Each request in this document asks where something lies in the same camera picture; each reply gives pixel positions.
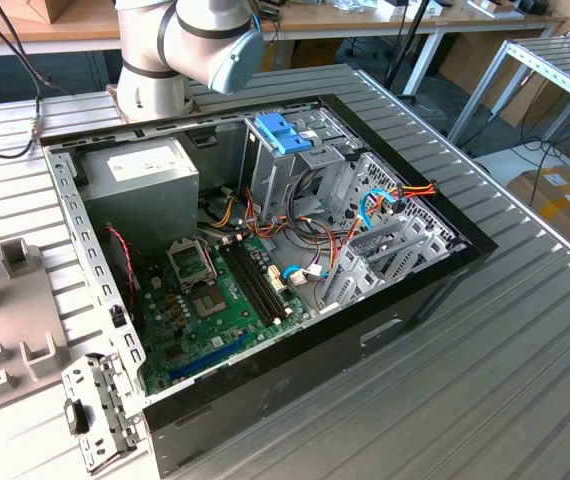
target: black ram slot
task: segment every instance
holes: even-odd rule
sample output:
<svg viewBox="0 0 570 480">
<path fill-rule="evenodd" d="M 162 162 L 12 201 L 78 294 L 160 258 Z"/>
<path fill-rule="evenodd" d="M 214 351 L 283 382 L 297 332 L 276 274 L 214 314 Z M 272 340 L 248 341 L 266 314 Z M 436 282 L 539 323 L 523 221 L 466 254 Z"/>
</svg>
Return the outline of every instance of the black ram slot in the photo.
<svg viewBox="0 0 570 480">
<path fill-rule="evenodd" d="M 285 319 L 285 309 L 242 245 L 221 249 L 221 256 L 265 327 Z"/>
</svg>

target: green circuit board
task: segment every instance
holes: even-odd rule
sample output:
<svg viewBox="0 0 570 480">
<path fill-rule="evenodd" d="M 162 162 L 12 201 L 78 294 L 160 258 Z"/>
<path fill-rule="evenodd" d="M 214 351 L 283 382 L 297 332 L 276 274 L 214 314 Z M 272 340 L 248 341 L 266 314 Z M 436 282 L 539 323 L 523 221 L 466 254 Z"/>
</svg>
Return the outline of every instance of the green circuit board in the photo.
<svg viewBox="0 0 570 480">
<path fill-rule="evenodd" d="M 256 258 L 260 256 L 267 260 L 263 264 L 271 264 L 260 239 L 251 237 L 243 242 L 242 247 Z M 274 293 L 283 307 L 291 311 L 290 315 L 283 318 L 280 325 L 266 326 L 219 248 L 222 247 L 209 249 L 218 273 L 215 285 L 195 285 L 189 292 L 181 290 L 167 256 L 158 258 L 156 265 L 149 270 L 136 273 L 143 293 L 141 314 L 144 328 L 140 329 L 139 337 L 147 355 L 143 376 L 148 394 L 158 393 L 179 378 L 209 368 L 309 318 L 303 302 L 286 289 L 282 293 Z M 267 273 L 259 274 L 270 280 Z M 153 286 L 154 277 L 161 279 L 159 288 Z M 223 305 L 224 309 L 203 317 L 203 309 L 211 312 Z M 177 371 L 186 373 L 177 378 Z"/>
</svg>

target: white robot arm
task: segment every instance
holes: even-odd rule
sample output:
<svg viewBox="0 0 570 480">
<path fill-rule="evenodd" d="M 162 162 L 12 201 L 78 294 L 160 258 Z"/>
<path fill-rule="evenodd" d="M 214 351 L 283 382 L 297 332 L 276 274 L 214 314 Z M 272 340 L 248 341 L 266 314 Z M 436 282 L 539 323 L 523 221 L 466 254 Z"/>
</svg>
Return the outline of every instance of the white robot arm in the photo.
<svg viewBox="0 0 570 480">
<path fill-rule="evenodd" d="M 116 9 L 123 51 L 118 105 L 131 121 L 189 113 L 187 77 L 234 93 L 262 61 L 263 37 L 251 27 L 245 0 L 117 0 Z"/>
</svg>

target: blue drive bay latch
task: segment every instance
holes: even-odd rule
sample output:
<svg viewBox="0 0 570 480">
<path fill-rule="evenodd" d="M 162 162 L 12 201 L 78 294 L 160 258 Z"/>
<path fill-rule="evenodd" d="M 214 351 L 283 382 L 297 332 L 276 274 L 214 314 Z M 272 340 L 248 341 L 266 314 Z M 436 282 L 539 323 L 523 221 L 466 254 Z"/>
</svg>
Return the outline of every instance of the blue drive bay latch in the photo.
<svg viewBox="0 0 570 480">
<path fill-rule="evenodd" d="M 312 142 L 301 137 L 294 124 L 285 120 L 280 113 L 258 115 L 256 125 L 282 155 L 312 148 Z"/>
</svg>

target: slotted aluminum surface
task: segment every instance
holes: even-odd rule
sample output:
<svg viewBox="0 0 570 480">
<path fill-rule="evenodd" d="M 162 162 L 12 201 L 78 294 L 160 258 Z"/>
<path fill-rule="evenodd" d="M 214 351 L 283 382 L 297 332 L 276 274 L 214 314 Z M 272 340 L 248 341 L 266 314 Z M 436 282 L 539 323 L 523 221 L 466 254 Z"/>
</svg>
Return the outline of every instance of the slotted aluminum surface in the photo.
<svg viewBox="0 0 570 480">
<path fill-rule="evenodd" d="M 570 38 L 511 40 L 507 53 L 570 93 Z"/>
<path fill-rule="evenodd" d="M 426 324 L 175 478 L 570 478 L 570 247 L 349 67 L 257 75 L 232 97 L 200 86 L 195 93 L 205 110 L 337 94 L 500 248 Z M 104 94 L 50 100 L 44 112 L 46 133 L 119 123 Z M 31 115 L 31 102 L 0 105 L 0 148 L 25 139 Z M 15 235 L 44 249 L 72 355 L 102 350 L 37 150 L 0 160 L 0 239 Z M 0 478 L 85 478 L 63 401 L 58 385 L 0 410 Z M 154 478 L 155 471 L 142 445 L 98 478 Z"/>
</svg>

